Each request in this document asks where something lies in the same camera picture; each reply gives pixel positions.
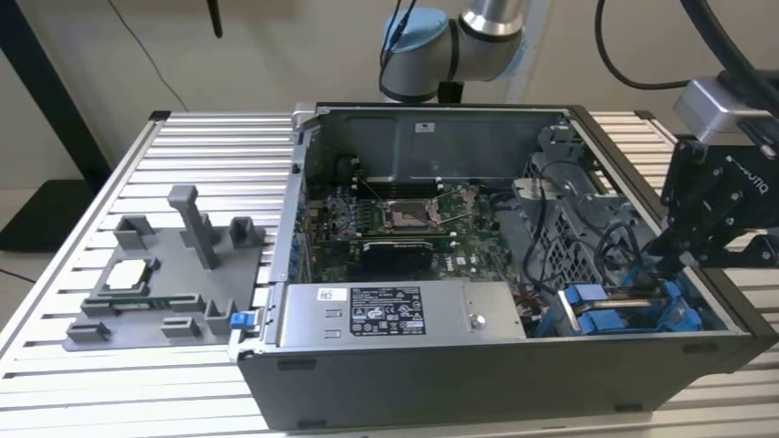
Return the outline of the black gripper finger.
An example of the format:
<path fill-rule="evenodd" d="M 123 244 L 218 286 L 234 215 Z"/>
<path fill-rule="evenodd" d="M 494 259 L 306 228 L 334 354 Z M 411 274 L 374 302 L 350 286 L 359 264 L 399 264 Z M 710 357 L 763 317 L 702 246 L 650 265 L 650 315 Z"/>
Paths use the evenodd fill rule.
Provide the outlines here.
<path fill-rule="evenodd" d="M 746 267 L 747 250 L 727 248 L 743 233 L 727 224 L 682 224 L 674 220 L 662 231 L 662 277 L 673 278 L 687 267 Z"/>
<path fill-rule="evenodd" d="M 709 146 L 699 141 L 681 141 L 675 145 L 669 173 L 661 193 L 666 207 L 663 230 L 647 244 L 646 253 L 655 258 L 658 276 L 671 279 L 687 266 L 682 255 L 695 252 L 713 225 L 707 224 L 711 208 L 706 196 L 722 179 L 722 166 L 707 160 Z"/>

